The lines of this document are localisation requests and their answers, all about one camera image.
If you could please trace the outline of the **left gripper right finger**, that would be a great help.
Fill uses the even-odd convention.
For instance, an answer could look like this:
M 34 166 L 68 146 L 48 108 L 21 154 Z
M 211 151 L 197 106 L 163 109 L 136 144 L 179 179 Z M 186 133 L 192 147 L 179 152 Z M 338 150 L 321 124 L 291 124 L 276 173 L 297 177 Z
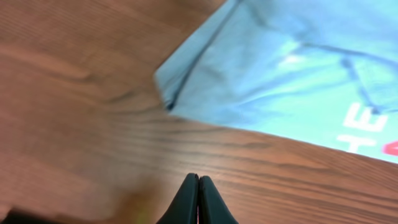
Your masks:
M 238 224 L 209 176 L 201 177 L 199 186 L 199 224 Z

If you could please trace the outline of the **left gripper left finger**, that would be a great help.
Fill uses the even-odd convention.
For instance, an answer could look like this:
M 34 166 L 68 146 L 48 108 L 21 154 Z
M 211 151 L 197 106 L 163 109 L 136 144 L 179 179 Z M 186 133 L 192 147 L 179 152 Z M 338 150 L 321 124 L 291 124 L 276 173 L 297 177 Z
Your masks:
M 189 173 L 157 224 L 197 224 L 199 177 Z

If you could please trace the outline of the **light blue printed t-shirt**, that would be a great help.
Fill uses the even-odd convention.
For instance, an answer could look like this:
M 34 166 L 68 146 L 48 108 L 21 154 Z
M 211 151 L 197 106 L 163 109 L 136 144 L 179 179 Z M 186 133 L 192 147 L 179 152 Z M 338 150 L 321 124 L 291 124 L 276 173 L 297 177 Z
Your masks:
M 397 162 L 397 0 L 228 0 L 155 79 L 172 115 Z

